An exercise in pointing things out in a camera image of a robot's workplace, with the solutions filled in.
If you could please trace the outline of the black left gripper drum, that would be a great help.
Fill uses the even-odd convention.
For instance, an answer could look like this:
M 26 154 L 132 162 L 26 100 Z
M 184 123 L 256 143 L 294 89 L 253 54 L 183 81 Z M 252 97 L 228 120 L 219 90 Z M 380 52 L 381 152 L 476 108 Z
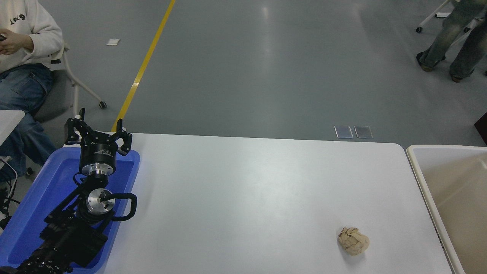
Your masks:
M 116 142 L 106 142 L 106 139 L 92 139 L 84 137 L 81 140 L 80 166 L 91 164 L 116 165 L 116 153 L 118 144 Z

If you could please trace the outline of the seated person's hand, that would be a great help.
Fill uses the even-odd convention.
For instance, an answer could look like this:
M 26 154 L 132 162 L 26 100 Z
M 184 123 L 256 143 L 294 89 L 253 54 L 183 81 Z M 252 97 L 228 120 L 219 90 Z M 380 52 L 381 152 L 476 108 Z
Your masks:
M 1 29 L 1 35 L 5 36 L 5 40 L 0 42 L 0 54 L 11 55 L 18 52 L 20 49 L 33 51 L 33 41 L 30 36 L 15 33 L 8 29 Z

